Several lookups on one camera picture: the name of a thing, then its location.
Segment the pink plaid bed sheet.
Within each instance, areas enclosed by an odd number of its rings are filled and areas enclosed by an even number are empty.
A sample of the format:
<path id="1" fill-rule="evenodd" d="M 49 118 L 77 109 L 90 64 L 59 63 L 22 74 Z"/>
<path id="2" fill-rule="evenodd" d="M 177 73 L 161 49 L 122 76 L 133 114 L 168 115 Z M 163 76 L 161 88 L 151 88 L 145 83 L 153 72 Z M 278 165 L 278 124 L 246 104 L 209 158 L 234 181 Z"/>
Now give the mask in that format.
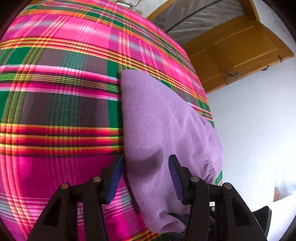
<path id="1" fill-rule="evenodd" d="M 206 94 L 163 30 L 111 1 L 40 1 L 1 39 L 1 219 L 26 240 L 64 182 L 123 153 L 120 73 L 142 70 L 207 121 Z"/>

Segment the grey door curtain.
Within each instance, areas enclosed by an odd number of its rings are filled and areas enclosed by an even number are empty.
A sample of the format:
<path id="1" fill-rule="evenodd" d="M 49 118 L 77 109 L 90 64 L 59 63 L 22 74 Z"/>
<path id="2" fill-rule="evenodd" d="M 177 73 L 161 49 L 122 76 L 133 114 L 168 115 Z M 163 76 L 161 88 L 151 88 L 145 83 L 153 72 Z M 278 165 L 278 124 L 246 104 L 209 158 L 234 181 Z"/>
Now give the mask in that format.
<path id="1" fill-rule="evenodd" d="M 157 14 L 152 23 L 183 46 L 202 33 L 242 15 L 244 11 L 237 0 L 176 1 Z"/>

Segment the wooden door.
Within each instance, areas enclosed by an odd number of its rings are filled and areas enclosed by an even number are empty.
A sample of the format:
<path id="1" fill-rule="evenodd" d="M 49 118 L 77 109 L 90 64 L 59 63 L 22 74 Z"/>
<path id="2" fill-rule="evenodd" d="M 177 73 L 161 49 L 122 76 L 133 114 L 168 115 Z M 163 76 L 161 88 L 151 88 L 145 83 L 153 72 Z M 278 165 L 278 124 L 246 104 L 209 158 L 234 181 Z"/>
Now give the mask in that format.
<path id="1" fill-rule="evenodd" d="M 206 93 L 294 56 L 273 31 L 245 15 L 202 33 L 183 48 Z"/>

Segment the purple fleece garment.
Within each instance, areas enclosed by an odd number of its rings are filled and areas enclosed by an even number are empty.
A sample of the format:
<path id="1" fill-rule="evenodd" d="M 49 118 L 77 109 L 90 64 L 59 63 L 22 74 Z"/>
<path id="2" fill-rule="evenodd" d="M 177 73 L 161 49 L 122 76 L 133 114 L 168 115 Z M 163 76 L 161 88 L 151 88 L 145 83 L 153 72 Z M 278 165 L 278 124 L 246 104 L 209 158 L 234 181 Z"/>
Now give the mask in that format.
<path id="1" fill-rule="evenodd" d="M 121 73 L 123 138 L 128 181 L 142 219 L 154 233 L 182 232 L 174 214 L 189 207 L 178 200 L 169 156 L 210 184 L 222 181 L 217 130 L 191 105 L 147 73 Z"/>

